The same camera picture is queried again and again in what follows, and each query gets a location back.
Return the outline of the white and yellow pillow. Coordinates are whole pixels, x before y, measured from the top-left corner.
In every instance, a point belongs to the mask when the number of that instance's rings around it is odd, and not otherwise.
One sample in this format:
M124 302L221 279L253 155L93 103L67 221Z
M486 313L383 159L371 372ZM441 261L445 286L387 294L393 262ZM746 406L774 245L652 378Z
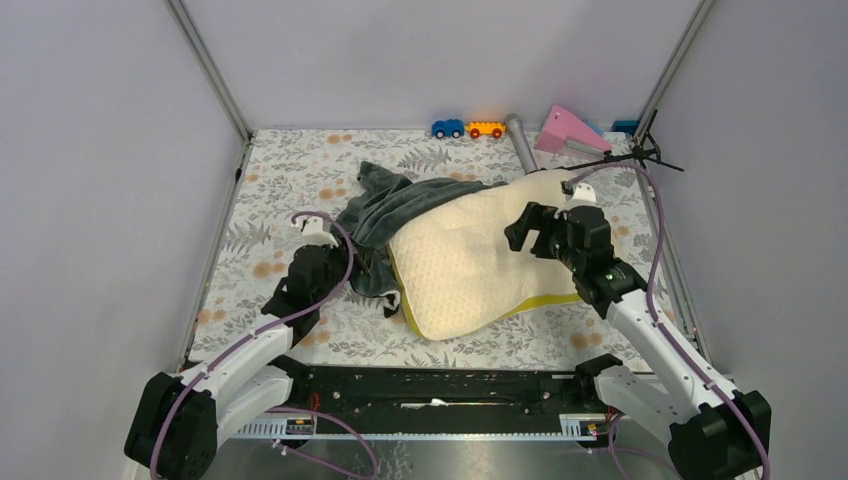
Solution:
M431 341L478 331L490 323L579 296L556 260L510 250L505 228L527 203L560 208L566 170L542 170L509 184L464 195L404 225L388 253L410 328Z

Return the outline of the zebra and grey pillowcase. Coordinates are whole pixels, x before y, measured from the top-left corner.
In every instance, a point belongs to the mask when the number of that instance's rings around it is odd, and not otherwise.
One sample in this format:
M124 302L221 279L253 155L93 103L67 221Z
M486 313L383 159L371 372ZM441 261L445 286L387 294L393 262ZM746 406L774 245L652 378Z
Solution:
M391 317L400 309L400 284L388 254L391 238L428 211L491 186L448 177L413 182L368 161L360 164L357 179L364 192L336 218L356 249L350 284L355 293L379 299L383 315Z

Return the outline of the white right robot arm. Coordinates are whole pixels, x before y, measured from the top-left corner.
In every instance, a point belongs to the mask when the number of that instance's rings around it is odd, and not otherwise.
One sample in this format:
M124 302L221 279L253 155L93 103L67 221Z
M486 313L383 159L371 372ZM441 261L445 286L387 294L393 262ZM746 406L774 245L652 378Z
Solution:
M577 405L631 417L666 445L684 479L733 479L756 469L769 478L769 403L757 391L741 392L673 329L651 284L615 255L603 211L530 202L504 230L510 249L521 250L532 231L531 254L566 266L579 297L625 336L660 383L645 384L612 358L592 360L573 386Z

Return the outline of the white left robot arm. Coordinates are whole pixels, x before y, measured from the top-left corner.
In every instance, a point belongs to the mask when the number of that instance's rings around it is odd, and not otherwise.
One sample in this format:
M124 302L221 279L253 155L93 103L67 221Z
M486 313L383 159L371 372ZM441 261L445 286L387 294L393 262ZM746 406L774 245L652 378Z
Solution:
M219 448L260 413L296 411L310 385L273 365L306 337L321 307L347 282L355 257L345 246L305 245L248 330L208 361L146 383L125 456L160 479L199 479Z

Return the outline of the grey microphone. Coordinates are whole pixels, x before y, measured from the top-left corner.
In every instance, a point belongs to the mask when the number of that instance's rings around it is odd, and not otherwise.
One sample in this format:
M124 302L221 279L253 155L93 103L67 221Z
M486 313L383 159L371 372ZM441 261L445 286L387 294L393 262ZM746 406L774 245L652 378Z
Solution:
M539 167L527 141L521 119L516 114L509 114L504 124L524 173L530 174L537 171Z

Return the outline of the yellow toy wagon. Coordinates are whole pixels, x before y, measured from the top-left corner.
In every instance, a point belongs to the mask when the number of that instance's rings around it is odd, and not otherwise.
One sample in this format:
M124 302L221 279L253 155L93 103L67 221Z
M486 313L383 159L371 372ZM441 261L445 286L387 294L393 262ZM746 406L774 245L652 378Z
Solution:
M501 122L469 122L465 125L465 130L473 139L480 138L481 136L490 136L499 139L504 135L507 128Z

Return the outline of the pink wedge block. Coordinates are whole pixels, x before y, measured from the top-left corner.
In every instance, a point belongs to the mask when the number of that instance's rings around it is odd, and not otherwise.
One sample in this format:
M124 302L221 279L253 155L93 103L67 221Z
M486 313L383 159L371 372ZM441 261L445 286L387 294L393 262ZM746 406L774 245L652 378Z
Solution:
M553 105L537 135L534 148L556 154L565 148L602 156L612 145L569 110Z

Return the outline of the floral patterned table mat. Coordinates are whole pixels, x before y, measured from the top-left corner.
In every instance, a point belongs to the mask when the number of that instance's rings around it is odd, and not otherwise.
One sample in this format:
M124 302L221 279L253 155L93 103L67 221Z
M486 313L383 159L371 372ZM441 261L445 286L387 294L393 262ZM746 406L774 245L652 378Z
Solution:
M252 323L301 245L291 216L339 213L362 191L357 174L364 161L413 181L450 177L492 184L523 173L508 138L439 140L424 129L258 132L197 315L189 361L211 359ZM386 317L378 300L344 290L322 308L291 356L307 364L566 371L603 353L635 372L648 371L629 342L581 303L540 308L469 336L430 342L403 316Z

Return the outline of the blue toy car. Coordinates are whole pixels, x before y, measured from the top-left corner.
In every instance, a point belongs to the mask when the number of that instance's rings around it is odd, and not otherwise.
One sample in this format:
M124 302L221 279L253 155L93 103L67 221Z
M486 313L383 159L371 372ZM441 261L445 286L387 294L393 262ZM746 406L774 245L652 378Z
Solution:
M431 135L437 139L461 138L465 135L465 125L459 119L437 120L431 125Z

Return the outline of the blue block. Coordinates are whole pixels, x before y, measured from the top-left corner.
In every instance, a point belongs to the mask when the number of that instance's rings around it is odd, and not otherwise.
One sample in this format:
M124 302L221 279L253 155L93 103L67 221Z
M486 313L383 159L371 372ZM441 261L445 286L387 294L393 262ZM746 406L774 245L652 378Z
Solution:
M639 125L638 120L616 120L612 123L610 131L635 136Z

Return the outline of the black mini tripod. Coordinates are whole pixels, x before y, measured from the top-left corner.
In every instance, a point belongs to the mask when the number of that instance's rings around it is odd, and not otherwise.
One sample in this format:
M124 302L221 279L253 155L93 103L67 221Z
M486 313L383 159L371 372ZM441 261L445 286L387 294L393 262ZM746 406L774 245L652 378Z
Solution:
M678 172L684 172L685 169L671 163L665 162L662 160L662 151L651 134L651 128L657 116L658 110L656 108L651 112L647 123L645 125L645 130L642 136L638 138L634 138L634 144L629 153L614 155L611 150L605 151L600 160L592 161L589 163L574 165L566 167L568 171L577 171L581 169L588 169L592 167L597 167L601 165L613 164L613 163L621 163L625 161L634 160L636 161L641 168L646 167L647 162L655 163L662 167L667 167L672 170Z

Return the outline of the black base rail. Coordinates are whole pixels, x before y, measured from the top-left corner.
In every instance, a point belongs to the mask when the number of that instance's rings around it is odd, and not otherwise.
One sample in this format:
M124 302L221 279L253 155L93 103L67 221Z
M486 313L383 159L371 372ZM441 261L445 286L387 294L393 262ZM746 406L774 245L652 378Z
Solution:
M609 409L570 372L297 366L285 406L330 414L366 435L567 435Z

